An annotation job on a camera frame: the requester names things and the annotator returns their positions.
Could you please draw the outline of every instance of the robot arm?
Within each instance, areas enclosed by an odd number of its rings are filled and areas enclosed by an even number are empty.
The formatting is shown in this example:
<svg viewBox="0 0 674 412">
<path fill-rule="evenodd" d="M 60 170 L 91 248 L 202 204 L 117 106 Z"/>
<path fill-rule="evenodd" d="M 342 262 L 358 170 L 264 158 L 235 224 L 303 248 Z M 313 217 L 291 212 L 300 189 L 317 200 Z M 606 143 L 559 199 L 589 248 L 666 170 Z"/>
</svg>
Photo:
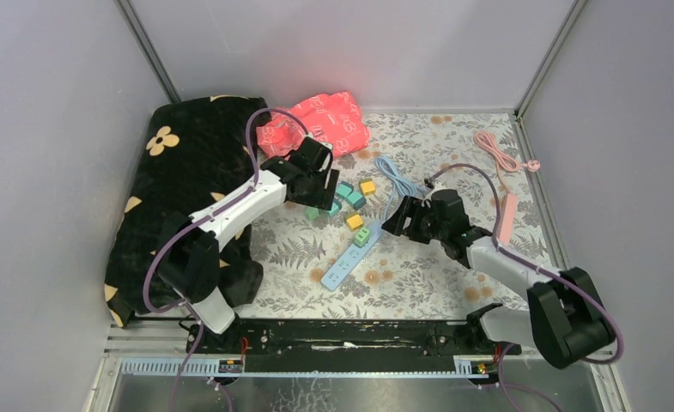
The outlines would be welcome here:
<svg viewBox="0 0 674 412">
<path fill-rule="evenodd" d="M 463 200 L 455 190 L 436 189 L 429 196 L 425 201 L 405 197 L 382 228 L 425 244 L 439 240 L 448 257 L 492 276 L 528 303 L 528 312 L 493 304 L 470 314 L 468 320 L 477 324 L 481 338 L 536 348 L 549 364 L 560 369 L 615 340 L 606 319 L 587 301 L 561 283 L 500 253 L 490 231 L 470 224 Z M 513 254 L 533 262 L 515 251 Z M 544 268 L 560 274 L 601 305 L 584 270 Z"/>
<path fill-rule="evenodd" d="M 235 320 L 233 309 L 218 288 L 222 249 L 244 227 L 285 201 L 330 209 L 339 177 L 339 171 L 331 170 L 331 157 L 327 147 L 307 137 L 288 159 L 276 156 L 264 162 L 255 187 L 254 178 L 250 178 L 208 208 L 190 216 L 169 216 L 160 246 L 183 227 L 227 207 L 223 205 L 237 203 L 178 241 L 165 254 L 157 271 L 163 281 L 188 299 L 210 330 L 221 334 Z"/>
</svg>

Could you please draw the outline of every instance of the power strip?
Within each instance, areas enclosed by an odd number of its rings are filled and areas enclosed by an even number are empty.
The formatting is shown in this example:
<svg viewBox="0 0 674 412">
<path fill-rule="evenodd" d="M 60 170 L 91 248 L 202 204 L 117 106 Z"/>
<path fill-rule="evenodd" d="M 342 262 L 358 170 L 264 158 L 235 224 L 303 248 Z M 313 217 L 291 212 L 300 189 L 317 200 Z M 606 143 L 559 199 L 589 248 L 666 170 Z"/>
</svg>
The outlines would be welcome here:
<svg viewBox="0 0 674 412">
<path fill-rule="evenodd" d="M 354 243 L 349 246 L 347 251 L 329 268 L 324 277 L 321 278 L 321 284 L 326 286 L 332 292 L 337 290 L 339 285 L 347 278 L 347 275 L 364 258 L 377 240 L 382 237 L 382 222 L 378 220 L 370 221 L 367 229 L 372 233 L 369 240 L 363 247 Z"/>
</svg>

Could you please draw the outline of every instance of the cube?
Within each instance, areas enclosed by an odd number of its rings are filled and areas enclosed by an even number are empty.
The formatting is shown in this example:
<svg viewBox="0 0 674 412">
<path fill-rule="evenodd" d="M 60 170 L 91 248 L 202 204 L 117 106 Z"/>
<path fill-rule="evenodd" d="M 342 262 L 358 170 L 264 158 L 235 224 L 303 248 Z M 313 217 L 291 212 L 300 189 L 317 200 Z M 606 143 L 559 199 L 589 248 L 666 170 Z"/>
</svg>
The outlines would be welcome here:
<svg viewBox="0 0 674 412">
<path fill-rule="evenodd" d="M 342 204 L 335 200 L 331 203 L 331 209 L 326 213 L 329 214 L 329 217 L 334 217 L 334 215 L 339 213 L 339 210 L 342 210 Z"/>
<path fill-rule="evenodd" d="M 346 182 L 340 182 L 339 186 L 337 186 L 337 191 L 335 193 L 337 194 L 337 196 L 346 200 L 347 196 L 351 195 L 353 191 L 355 191 L 354 186 Z"/>
<path fill-rule="evenodd" d="M 377 185 L 371 179 L 360 180 L 361 194 L 364 196 L 373 195 L 377 192 Z"/>
<path fill-rule="evenodd" d="M 311 206 L 308 207 L 304 213 L 307 215 L 307 219 L 310 221 L 313 221 L 317 217 L 319 217 L 319 210 L 316 208 L 312 208 Z"/>
<path fill-rule="evenodd" d="M 347 203 L 351 204 L 355 210 L 359 210 L 367 204 L 367 199 L 359 191 L 353 191 L 351 195 L 347 196 Z"/>
<path fill-rule="evenodd" d="M 357 212 L 352 212 L 344 218 L 344 223 L 347 224 L 349 229 L 357 230 L 364 226 L 364 221 L 361 219 L 361 216 Z"/>
<path fill-rule="evenodd" d="M 369 237 L 371 235 L 372 233 L 369 232 L 369 229 L 366 227 L 361 228 L 360 231 L 355 235 L 355 245 L 363 247 L 369 241 Z"/>
</svg>

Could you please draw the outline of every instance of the pink cable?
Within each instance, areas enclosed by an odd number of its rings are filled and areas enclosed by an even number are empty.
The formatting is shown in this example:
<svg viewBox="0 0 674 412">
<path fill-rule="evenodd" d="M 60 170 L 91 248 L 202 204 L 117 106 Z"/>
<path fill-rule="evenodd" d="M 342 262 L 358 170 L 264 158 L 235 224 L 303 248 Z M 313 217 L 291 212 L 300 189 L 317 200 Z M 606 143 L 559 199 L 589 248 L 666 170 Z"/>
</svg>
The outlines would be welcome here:
<svg viewBox="0 0 674 412">
<path fill-rule="evenodd" d="M 508 193 L 512 193 L 511 188 L 508 187 L 506 182 L 503 181 L 503 178 L 501 177 L 501 169 L 506 171 L 506 173 L 515 173 L 521 170 L 521 168 L 525 167 L 529 172 L 536 172 L 541 167 L 541 163 L 539 163 L 539 161 L 531 160 L 527 161 L 526 163 L 518 163 L 516 159 L 502 152 L 498 147 L 498 142 L 496 141 L 495 135 L 493 133 L 481 130 L 476 133 L 474 140 L 476 141 L 476 144 L 479 148 L 489 152 L 489 155 L 492 155 L 496 160 L 496 174 L 498 175 L 498 179 L 501 181 L 501 184 L 506 188 Z"/>
</svg>

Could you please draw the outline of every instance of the green block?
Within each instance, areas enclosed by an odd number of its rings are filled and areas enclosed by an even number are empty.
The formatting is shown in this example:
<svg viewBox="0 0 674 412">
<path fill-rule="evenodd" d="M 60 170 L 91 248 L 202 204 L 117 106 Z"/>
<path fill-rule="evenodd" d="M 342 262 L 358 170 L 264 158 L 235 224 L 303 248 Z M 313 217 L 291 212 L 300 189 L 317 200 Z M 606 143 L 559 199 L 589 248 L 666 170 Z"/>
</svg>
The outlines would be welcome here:
<svg viewBox="0 0 674 412">
<path fill-rule="evenodd" d="M 355 191 L 354 186 L 346 182 L 341 182 L 339 183 L 339 186 L 337 186 L 337 191 L 335 191 L 335 193 L 342 199 L 346 199 L 353 191 Z"/>
<path fill-rule="evenodd" d="M 307 219 L 310 221 L 313 221 L 314 219 L 319 217 L 319 210 L 316 208 L 312 208 L 311 206 L 309 206 L 304 213 L 306 213 Z"/>
<path fill-rule="evenodd" d="M 347 196 L 347 203 L 351 204 L 355 210 L 359 210 L 362 206 L 367 204 L 367 199 L 365 199 L 359 191 L 353 191 L 352 194 Z"/>
<path fill-rule="evenodd" d="M 331 203 L 331 209 L 326 213 L 329 214 L 329 217 L 334 217 L 334 215 L 339 213 L 339 210 L 342 210 L 342 204 L 335 200 L 334 202 Z"/>
<path fill-rule="evenodd" d="M 358 245 L 359 247 L 363 247 L 369 241 L 369 237 L 371 235 L 372 234 L 369 232 L 369 229 L 367 229 L 366 227 L 363 227 L 355 235 L 355 245 Z"/>
</svg>

